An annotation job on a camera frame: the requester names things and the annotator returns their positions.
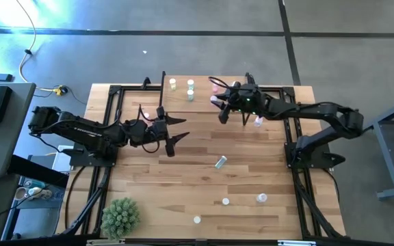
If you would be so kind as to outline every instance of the gray floor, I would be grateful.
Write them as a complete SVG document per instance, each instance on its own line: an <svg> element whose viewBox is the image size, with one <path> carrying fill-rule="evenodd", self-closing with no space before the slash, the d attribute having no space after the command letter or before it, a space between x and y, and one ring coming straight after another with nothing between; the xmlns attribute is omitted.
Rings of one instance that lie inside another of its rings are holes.
<svg viewBox="0 0 394 246"><path fill-rule="evenodd" d="M277 0L23 2L38 27L282 31ZM7 5L0 8L0 26L29 27L14 1L0 3ZM285 5L292 31L394 32L392 0L285 0ZM18 63L31 38L0 34L0 72L21 80ZM366 121L394 104L394 39L294 38L293 47L301 83L313 86L317 101L359 108ZM41 87L68 85L84 101L92 83L141 83L146 76L159 81L162 70L206 75L251 72L261 84L293 85L285 41L277 37L40 35L34 53L24 71L30 81ZM70 96L34 98L31 106L36 105L55 105L81 115L85 109ZM45 139L54 145L69 144L56 136ZM376 199L376 191L392 184L375 135L330 146L347 159L335 170L347 234L394 243L394 199ZM16 153L48 152L52 150L29 137L25 127Z"/></svg>

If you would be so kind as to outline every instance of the succulent plant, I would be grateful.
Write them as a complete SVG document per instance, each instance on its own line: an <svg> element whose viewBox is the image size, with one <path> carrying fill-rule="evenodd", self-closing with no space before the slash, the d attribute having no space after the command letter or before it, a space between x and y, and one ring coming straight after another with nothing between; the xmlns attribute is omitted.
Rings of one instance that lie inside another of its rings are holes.
<svg viewBox="0 0 394 246"><path fill-rule="evenodd" d="M101 231L111 240L120 239L132 232L140 224L140 212L136 201L129 197L113 200L103 209Z"/></svg>

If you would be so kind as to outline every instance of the wooden tabletop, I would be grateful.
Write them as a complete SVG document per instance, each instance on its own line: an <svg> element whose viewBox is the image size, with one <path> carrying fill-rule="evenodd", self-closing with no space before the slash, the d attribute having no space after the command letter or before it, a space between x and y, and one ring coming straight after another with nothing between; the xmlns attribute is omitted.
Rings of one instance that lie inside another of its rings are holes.
<svg viewBox="0 0 394 246"><path fill-rule="evenodd" d="M176 91L170 89L171 78L177 81ZM244 77L220 78L228 84L244 82ZM193 102L187 101L188 79L195 81ZM85 118L102 122L109 86L92 85ZM298 102L315 102L312 87L294 89ZM124 197L137 201L142 222L128 238L301 238L293 178L285 167L283 123L264 120L261 127L255 127L251 116L248 124L242 126L241 115L232 113L227 124L220 124L218 110L209 102L212 94L207 77L165 77L166 111L172 117L187 120L169 126L170 135L186 131L190 134L178 142L172 158L167 157L162 143L154 154L131 146L120 149L106 206ZM121 120L135 118L139 104L150 117L155 117L159 92L126 92ZM300 122L305 135L321 130L317 120ZM146 148L152 150L155 145ZM221 169L214 168L222 155L227 162ZM92 170L85 168L74 185L68 211L70 222L86 204ZM76 171L70 175L69 184ZM311 179L317 205L334 228L345 234L332 179L319 169L311 170ZM260 193L267 194L265 203L257 203ZM228 198L230 204L223 205L223 198ZM64 205L57 233L64 230ZM90 229L96 211L97 206L92 210ZM308 209L306 214L312 231ZM195 216L201 217L201 223L194 223Z"/></svg>

